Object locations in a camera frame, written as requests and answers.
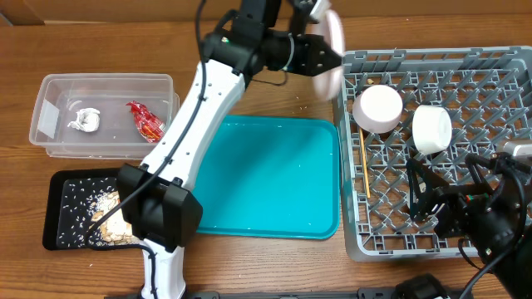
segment red candy wrapper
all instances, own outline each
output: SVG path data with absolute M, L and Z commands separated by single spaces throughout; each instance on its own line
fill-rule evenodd
M 149 112 L 145 105 L 131 101 L 126 105 L 131 107 L 131 113 L 135 118 L 135 125 L 142 137 L 148 142 L 158 142 L 165 134 L 165 124 L 153 113 Z

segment dish rack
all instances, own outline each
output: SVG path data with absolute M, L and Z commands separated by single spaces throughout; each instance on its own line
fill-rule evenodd
M 359 262 L 398 257 L 456 257 L 458 238 L 438 238 L 436 217 L 410 220 L 406 161 L 418 159 L 450 184 L 470 184 L 468 153 L 489 157 L 506 139 L 530 139 L 531 47 L 348 51 L 342 92 L 334 100 L 342 163 L 342 217 L 349 256 Z M 352 103 L 371 85 L 388 85 L 403 99 L 399 125 L 364 136 L 370 197 L 364 189 L 360 138 Z M 411 122 L 419 105 L 444 107 L 453 124 L 450 146 L 416 151 Z M 498 177 L 488 175 L 491 184 Z M 465 242 L 465 252 L 478 255 Z

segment yellow stick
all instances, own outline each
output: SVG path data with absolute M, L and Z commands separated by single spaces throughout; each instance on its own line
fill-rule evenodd
M 358 136 L 360 138 L 360 154 L 362 155 L 362 167 L 364 169 L 364 181 L 366 182 L 366 197 L 370 197 L 369 180 L 367 179 L 367 165 L 366 165 L 366 146 L 364 146 L 364 135 L 362 128 L 358 127 Z

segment blue tray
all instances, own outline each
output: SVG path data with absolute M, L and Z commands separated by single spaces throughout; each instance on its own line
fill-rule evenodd
M 198 233 L 331 237 L 340 223 L 339 145 L 324 120 L 229 115 L 205 154 Z

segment wooden tabletop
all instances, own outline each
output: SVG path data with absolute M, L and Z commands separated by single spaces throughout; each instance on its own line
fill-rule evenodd
M 530 15 L 362 17 L 343 19 L 343 25 L 347 49 L 532 44 Z M 203 27 L 206 32 L 213 23 Z M 28 141 L 30 119 L 42 78 L 51 73 L 166 73 L 185 98 L 198 61 L 194 44 L 192 23 L 0 28 L 0 298 L 102 298 L 139 290 L 138 250 L 42 247 L 51 176 L 123 162 L 49 158 Z M 257 78 L 283 79 L 274 72 Z M 332 120 L 331 104 L 316 100 L 309 84 L 300 76 L 283 87 L 252 83 L 232 113 Z M 185 249 L 192 291 L 347 291 L 395 286 L 425 272 L 451 287 L 463 287 L 475 274 L 462 259 L 354 262 L 345 252 L 342 225 L 327 241 L 197 235 Z M 489 276 L 474 290 L 479 298 L 507 297 Z

